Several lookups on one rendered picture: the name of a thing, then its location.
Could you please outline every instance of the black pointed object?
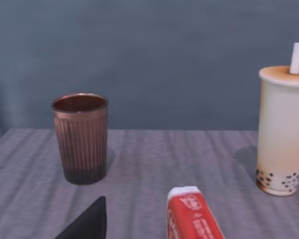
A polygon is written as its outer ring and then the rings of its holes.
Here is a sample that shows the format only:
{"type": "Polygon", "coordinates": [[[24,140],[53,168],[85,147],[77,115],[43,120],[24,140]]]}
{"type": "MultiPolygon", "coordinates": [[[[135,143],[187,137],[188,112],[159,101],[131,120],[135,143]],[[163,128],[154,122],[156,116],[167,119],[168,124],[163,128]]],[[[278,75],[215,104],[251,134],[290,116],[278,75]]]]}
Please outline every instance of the black pointed object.
{"type": "Polygon", "coordinates": [[[99,197],[55,239],[105,239],[106,198],[99,197]]]}

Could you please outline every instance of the gray wall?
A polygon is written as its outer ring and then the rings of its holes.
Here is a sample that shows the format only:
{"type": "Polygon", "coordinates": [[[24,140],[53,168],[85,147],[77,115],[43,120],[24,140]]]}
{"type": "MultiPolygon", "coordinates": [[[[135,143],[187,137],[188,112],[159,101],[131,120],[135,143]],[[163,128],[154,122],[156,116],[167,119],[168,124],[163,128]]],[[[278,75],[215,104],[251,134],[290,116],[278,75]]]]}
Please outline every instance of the gray wall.
{"type": "Polygon", "coordinates": [[[0,0],[1,127],[92,92],[110,128],[256,129],[258,70],[294,41],[299,0],[0,0]]]}

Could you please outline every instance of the white straw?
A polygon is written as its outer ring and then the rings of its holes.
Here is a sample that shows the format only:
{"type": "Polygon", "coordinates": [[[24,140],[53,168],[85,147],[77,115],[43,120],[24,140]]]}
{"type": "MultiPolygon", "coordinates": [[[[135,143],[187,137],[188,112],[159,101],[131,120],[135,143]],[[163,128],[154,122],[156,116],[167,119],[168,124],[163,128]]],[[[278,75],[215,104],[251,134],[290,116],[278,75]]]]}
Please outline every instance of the white straw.
{"type": "Polygon", "coordinates": [[[291,59],[290,74],[299,75],[299,42],[294,43],[293,57],[291,59]]]}

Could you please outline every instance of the tabletop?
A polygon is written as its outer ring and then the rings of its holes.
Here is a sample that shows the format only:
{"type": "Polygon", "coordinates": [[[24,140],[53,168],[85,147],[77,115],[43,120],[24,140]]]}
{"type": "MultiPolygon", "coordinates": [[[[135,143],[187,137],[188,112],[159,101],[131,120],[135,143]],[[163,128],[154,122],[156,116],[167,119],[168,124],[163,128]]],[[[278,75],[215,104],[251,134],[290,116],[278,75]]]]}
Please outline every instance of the tabletop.
{"type": "Polygon", "coordinates": [[[165,239],[166,198],[197,186],[226,239],[299,239],[299,189],[274,197],[255,184],[257,132],[110,130],[107,176],[68,183],[53,130],[0,140],[0,239],[52,239],[106,196],[108,239],[165,239]]]}

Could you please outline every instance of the copper tumbler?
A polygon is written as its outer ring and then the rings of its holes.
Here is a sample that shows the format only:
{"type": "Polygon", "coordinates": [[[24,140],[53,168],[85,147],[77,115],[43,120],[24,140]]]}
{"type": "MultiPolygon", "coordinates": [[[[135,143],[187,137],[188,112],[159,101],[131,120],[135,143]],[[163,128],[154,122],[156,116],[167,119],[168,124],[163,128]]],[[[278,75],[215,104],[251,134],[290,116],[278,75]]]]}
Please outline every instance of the copper tumbler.
{"type": "Polygon", "coordinates": [[[52,103],[64,176],[87,185],[106,174],[108,100],[94,94],[72,94],[52,103]]]}

